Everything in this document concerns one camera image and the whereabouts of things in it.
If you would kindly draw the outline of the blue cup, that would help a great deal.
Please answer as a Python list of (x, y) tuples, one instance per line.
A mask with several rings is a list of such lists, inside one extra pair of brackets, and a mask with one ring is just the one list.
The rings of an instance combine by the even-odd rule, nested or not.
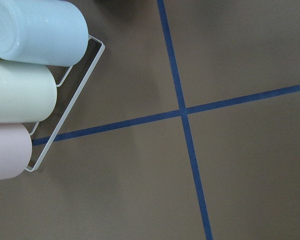
[(88, 27), (64, 0), (0, 0), (0, 58), (69, 67), (85, 55)]

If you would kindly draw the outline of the white cup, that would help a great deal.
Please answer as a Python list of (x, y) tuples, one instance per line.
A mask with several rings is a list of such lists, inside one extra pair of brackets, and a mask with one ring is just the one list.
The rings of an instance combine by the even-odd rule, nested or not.
[(46, 66), (0, 60), (0, 124), (43, 121), (56, 101), (56, 83)]

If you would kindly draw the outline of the pink cup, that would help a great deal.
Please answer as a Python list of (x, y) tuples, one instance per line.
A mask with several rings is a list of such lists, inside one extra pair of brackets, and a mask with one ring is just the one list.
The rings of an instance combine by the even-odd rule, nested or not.
[(0, 123), (0, 180), (13, 178), (27, 167), (32, 143), (21, 123)]

